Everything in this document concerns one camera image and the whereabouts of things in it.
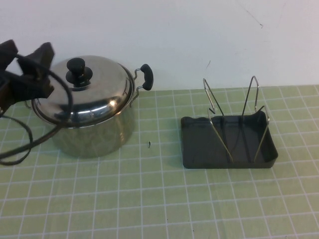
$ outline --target black tray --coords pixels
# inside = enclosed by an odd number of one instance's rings
[[[278,152],[267,127],[266,114],[261,109],[248,116],[211,118],[219,135],[213,130],[208,118],[183,117],[181,133],[184,167],[271,168]]]

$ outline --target dish rack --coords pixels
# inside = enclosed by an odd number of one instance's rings
[[[257,84],[255,112],[245,115],[253,81]],[[209,99],[208,118],[181,119],[182,154],[185,168],[271,168],[278,152],[269,131],[266,106],[257,110],[259,84],[251,78],[241,115],[225,116],[208,82],[203,79]],[[216,113],[212,95],[221,116]]]

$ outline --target lid knob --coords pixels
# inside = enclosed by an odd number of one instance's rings
[[[74,87],[84,87],[90,84],[89,80],[92,78],[93,72],[85,66],[85,61],[82,58],[69,60],[66,67],[69,70],[66,73],[66,80]]]

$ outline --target black electrical cable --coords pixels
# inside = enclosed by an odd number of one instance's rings
[[[60,129],[62,129],[67,121],[69,120],[69,118],[71,117],[71,113],[72,113],[72,108],[73,108],[73,98],[72,98],[72,93],[69,89],[69,87],[67,86],[67,84],[60,78],[58,77],[54,72],[50,71],[49,69],[47,69],[46,67],[42,66],[41,64],[32,61],[24,56],[21,56],[19,54],[15,54],[15,53],[10,53],[10,52],[6,52],[6,51],[2,51],[0,50],[0,54],[6,55],[6,56],[10,56],[10,57],[14,57],[17,59],[21,59],[24,62],[28,63],[29,65],[32,65],[34,67],[39,68],[41,71],[43,71],[44,73],[50,75],[51,77],[53,77],[65,90],[66,94],[67,94],[67,98],[68,98],[68,105],[67,105],[67,109],[66,109],[66,117],[61,120],[51,131],[49,131],[47,134],[43,135],[42,137],[38,138],[35,141],[31,141],[29,144],[23,145],[21,147],[12,149],[8,152],[5,153],[0,153],[0,163],[9,163],[9,162],[3,162],[2,160],[11,156],[14,156],[16,154],[22,153],[26,150],[31,150],[32,148],[38,146],[39,144],[47,141],[48,139],[50,139],[52,136],[54,136]]]
[[[25,131],[28,133],[28,136],[29,136],[29,141],[30,143],[33,142],[33,135],[32,135],[32,131],[30,129],[29,126],[27,126],[25,123],[23,123],[22,121],[19,121],[18,119],[15,119],[15,118],[12,118],[12,117],[9,117],[9,116],[0,116],[0,118],[5,118],[5,119],[9,119],[9,120],[13,120],[14,122],[18,123],[19,125],[21,125]],[[3,160],[0,160],[0,165],[4,165],[4,166],[13,166],[13,165],[17,165],[19,163],[22,163],[25,158],[28,157],[28,155],[30,154],[31,152],[31,147],[29,148],[28,152],[20,159],[18,160],[15,160],[15,161],[3,161]]]

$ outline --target countertop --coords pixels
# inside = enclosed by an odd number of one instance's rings
[[[225,114],[241,114],[247,88],[213,91]],[[260,88],[279,153],[271,169],[183,168],[180,118],[206,117],[208,103],[204,90],[142,92],[120,150],[83,160],[49,140],[1,167],[0,238],[319,238],[319,86]],[[23,104],[7,115],[45,133]],[[3,152],[27,135],[1,119],[0,139]]]

